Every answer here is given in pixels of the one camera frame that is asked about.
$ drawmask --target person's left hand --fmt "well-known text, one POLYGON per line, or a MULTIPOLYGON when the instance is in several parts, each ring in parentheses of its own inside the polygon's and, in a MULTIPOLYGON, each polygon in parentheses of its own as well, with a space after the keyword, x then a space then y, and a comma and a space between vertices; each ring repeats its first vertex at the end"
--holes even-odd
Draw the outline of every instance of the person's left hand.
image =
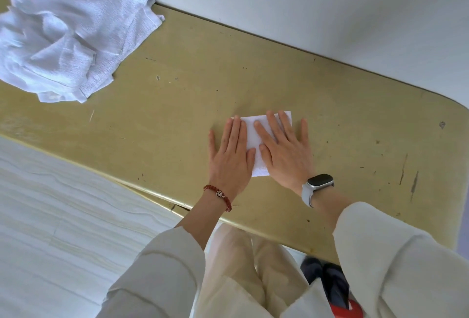
POLYGON ((256 149, 246 152, 246 123, 240 117, 226 121, 220 149, 215 149, 213 130, 209 132, 209 184, 225 193, 230 202, 243 192, 252 175, 256 149))

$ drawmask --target scratch mark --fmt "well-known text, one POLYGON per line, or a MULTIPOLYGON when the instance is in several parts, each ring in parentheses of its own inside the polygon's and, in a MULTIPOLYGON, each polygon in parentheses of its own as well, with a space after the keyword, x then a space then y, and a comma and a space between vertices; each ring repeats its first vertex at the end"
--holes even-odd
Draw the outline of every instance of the scratch mark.
POLYGON ((399 181, 399 186, 401 185, 402 179, 404 178, 404 169, 406 167, 407 156, 408 156, 408 154, 406 154, 406 158, 404 159, 404 165, 402 165, 402 174, 401 174, 401 180, 399 181))
POLYGON ((410 192, 412 193, 412 196, 410 196, 411 202, 412 202, 412 198, 414 197, 415 188, 417 187, 417 182, 418 182, 418 171, 415 174, 414 184, 412 185, 412 188, 410 189, 410 192))

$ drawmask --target white watch strap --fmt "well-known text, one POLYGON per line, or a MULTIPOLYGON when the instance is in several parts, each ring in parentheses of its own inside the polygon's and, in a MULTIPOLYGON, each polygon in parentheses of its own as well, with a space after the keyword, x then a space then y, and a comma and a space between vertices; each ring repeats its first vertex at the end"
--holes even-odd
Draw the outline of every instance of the white watch strap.
POLYGON ((301 191, 301 198, 304 204, 311 208, 313 208, 311 206, 311 196, 313 195, 313 193, 314 193, 313 188, 310 185, 303 184, 303 189, 301 191))

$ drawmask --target person's right hand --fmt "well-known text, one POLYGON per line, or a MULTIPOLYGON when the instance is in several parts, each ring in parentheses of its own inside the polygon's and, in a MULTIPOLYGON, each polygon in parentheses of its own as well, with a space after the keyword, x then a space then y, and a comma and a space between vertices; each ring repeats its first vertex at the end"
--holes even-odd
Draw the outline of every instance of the person's right hand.
POLYGON ((285 134, 280 129, 273 112, 267 111, 267 120, 278 143, 258 120, 254 122, 256 132, 264 142, 259 147, 262 160, 274 180, 301 196, 302 185, 316 175, 309 147, 308 123, 306 119, 301 119, 301 139, 298 141, 285 112, 279 111, 278 115, 285 134))

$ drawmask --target watch face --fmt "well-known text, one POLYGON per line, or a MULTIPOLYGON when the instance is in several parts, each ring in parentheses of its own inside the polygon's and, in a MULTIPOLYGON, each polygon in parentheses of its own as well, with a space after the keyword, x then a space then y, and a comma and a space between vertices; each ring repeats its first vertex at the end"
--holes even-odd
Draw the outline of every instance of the watch face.
POLYGON ((311 179, 308 180, 308 183, 312 186, 322 186, 325 185, 326 183, 330 183, 334 181, 331 175, 328 175, 326 173, 322 173, 321 175, 314 176, 311 179))

